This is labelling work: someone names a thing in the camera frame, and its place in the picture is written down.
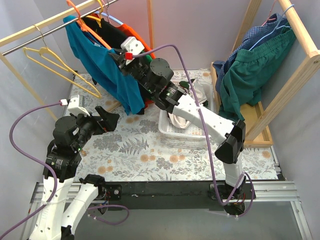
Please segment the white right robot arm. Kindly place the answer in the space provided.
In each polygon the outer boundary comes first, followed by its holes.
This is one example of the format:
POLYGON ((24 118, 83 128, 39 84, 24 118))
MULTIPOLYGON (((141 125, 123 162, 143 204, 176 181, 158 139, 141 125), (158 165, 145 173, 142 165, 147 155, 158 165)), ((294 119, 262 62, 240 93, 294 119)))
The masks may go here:
POLYGON ((242 166, 246 133, 244 121, 234 122, 197 104, 192 96, 171 81, 174 72, 163 58, 145 63, 140 57, 127 63, 126 53, 125 50, 118 50, 110 54, 124 75, 131 75, 161 110, 189 121, 218 143, 213 155, 223 163, 225 182, 217 187, 216 195, 227 199, 237 199, 243 195, 246 182, 242 166))

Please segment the blue t shirt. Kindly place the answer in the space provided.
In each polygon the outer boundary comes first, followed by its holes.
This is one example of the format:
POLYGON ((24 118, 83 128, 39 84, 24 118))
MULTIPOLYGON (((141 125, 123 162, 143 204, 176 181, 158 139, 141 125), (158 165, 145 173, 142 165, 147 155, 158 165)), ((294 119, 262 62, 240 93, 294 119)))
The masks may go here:
POLYGON ((119 70, 110 56, 115 51, 94 44, 76 22, 68 24, 65 30, 74 56, 91 77, 123 105, 126 114, 143 115, 145 102, 139 84, 119 70))

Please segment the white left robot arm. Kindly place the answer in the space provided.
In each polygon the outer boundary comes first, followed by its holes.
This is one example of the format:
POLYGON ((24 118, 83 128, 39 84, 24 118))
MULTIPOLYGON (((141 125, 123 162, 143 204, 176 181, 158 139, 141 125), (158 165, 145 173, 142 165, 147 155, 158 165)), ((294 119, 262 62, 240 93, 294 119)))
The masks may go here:
POLYGON ((72 240, 76 226, 90 203, 106 196, 107 188, 102 176, 89 174, 81 179, 81 187, 68 210, 65 204, 69 190, 82 160, 81 150, 92 136, 113 132, 119 114, 96 106, 98 115, 72 111, 55 122, 53 140, 47 149, 46 164, 53 171, 43 171, 41 203, 44 208, 37 215, 31 240, 72 240))

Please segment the orange plastic hanger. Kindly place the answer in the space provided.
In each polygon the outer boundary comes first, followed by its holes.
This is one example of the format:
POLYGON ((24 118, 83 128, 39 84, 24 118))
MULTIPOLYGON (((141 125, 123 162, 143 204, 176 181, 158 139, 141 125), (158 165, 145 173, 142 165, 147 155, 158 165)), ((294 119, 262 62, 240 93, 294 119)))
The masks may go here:
POLYGON ((71 1, 71 0, 66 0, 66 3, 68 6, 73 7, 73 9, 75 10, 75 12, 78 15, 78 20, 77 23, 80 26, 81 30, 83 32, 88 32, 90 33, 93 37, 95 37, 105 48, 107 48, 108 50, 111 50, 112 48, 98 35, 96 34, 90 27, 88 27, 85 22, 82 20, 81 18, 81 13, 78 10, 78 8, 76 7, 76 5, 71 1))

